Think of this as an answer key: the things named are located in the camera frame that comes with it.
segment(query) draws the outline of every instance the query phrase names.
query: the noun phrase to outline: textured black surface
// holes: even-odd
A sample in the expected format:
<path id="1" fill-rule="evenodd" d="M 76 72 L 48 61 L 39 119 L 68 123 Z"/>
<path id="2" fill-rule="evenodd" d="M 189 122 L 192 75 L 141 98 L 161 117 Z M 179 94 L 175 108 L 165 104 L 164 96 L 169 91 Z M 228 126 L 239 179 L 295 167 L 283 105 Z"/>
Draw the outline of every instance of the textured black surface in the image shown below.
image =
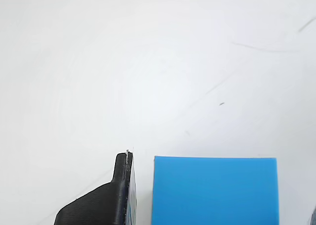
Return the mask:
<path id="1" fill-rule="evenodd" d="M 132 158 L 130 152 L 118 154 L 112 181 L 62 208 L 54 225 L 123 225 Z"/>

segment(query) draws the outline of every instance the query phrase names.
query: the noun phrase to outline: scratch mark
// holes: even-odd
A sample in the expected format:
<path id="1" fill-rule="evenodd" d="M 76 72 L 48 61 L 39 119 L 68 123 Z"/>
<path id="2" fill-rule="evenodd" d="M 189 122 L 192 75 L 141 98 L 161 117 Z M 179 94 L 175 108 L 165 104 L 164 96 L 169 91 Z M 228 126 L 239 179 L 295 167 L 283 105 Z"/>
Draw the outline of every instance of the scratch mark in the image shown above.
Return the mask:
<path id="1" fill-rule="evenodd" d="M 67 204 L 69 204 L 70 202 L 72 202 L 74 199 L 77 200 L 77 198 L 79 196 L 82 195 L 82 193 L 84 193 L 87 189 L 89 189 L 92 185 L 94 185 L 96 182 L 98 182 L 102 177 L 106 176 L 109 172 L 111 172 L 113 170 L 113 168 L 109 169 L 108 171 L 104 172 L 103 174 L 101 174 L 100 176 L 98 176 L 97 179 L 95 179 L 93 182 L 91 182 L 90 184 L 88 184 L 83 190 L 81 190 L 78 194 L 76 194 L 75 196 L 73 196 L 73 199 L 71 201 L 69 201 Z M 44 222 L 46 219 L 50 218 L 53 215 L 57 215 L 58 211 L 62 208 L 63 206 L 60 206 L 60 208 L 56 209 L 55 211 L 53 211 L 52 213 L 50 213 L 49 215 L 47 215 L 46 217 L 44 217 L 43 219 L 41 219 L 40 221 L 38 221 L 36 223 L 36 225 L 40 225 L 42 222 Z"/>
<path id="2" fill-rule="evenodd" d="M 238 46 L 242 46 L 245 48 L 250 48 L 250 49 L 254 49 L 257 51 L 261 51 L 261 52 L 267 52 L 267 53 L 294 53 L 297 51 L 293 51 L 293 50 L 272 50 L 272 49 L 266 49 L 266 48 L 259 48 L 256 46 L 251 46 L 251 45 L 245 45 L 242 43 L 236 43 L 236 42 L 232 42 L 233 45 L 238 45 Z"/>
<path id="3" fill-rule="evenodd" d="M 316 17 L 312 18 L 311 20 L 309 20 L 304 26 L 302 26 L 299 30 L 298 33 L 302 32 L 306 27 L 308 27 L 310 24 L 312 24 L 312 22 L 314 22 L 316 20 Z"/>
<path id="4" fill-rule="evenodd" d="M 197 103 L 199 103 L 201 100 L 203 100 L 208 94 L 210 94 L 212 91 L 214 91 L 215 89 L 217 89 L 221 84 L 223 84 L 224 82 L 226 82 L 232 75 L 234 75 L 236 73 L 238 69 L 235 69 L 232 73 L 228 74 L 223 80 L 221 80 L 218 84 L 216 84 L 215 86 L 213 86 L 210 90 L 208 90 L 204 96 L 202 96 L 200 99 L 196 100 L 195 102 L 193 102 L 190 106 L 189 109 L 191 109 L 193 106 L 195 106 Z"/>

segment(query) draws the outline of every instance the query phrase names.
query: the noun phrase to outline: dark object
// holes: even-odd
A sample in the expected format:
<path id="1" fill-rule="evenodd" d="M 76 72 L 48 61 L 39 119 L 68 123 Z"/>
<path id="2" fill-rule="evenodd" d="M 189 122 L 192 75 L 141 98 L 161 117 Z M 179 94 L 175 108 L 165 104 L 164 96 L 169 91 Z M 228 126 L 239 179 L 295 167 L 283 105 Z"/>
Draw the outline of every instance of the dark object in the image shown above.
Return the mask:
<path id="1" fill-rule="evenodd" d="M 312 218 L 311 218 L 311 225 L 316 225 L 316 208 L 313 212 Z"/>
<path id="2" fill-rule="evenodd" d="M 62 208 L 54 225 L 132 225 L 136 219 L 133 153 L 117 155 L 113 179 Z"/>

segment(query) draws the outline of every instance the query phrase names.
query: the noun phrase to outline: white surface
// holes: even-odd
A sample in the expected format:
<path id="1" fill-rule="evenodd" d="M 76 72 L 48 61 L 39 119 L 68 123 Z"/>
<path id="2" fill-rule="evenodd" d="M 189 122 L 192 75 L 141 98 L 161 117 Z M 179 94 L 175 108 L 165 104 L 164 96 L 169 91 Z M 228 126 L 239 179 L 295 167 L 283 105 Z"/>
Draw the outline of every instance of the white surface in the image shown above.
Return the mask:
<path id="1" fill-rule="evenodd" d="M 154 155 L 277 157 L 280 224 L 308 224 L 316 21 L 298 30 L 315 15 L 315 0 L 0 0 L 1 224 L 52 225 L 127 148 L 138 225 Z"/>

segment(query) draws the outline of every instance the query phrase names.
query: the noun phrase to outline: black object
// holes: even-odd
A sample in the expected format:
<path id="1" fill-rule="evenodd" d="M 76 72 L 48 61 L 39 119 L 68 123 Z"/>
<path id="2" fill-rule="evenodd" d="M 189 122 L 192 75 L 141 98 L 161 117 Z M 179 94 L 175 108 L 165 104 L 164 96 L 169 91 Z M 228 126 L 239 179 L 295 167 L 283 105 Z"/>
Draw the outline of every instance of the black object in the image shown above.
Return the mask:
<path id="1" fill-rule="evenodd" d="M 133 153 L 116 157 L 113 179 L 62 208 L 54 225 L 134 225 L 136 185 Z"/>

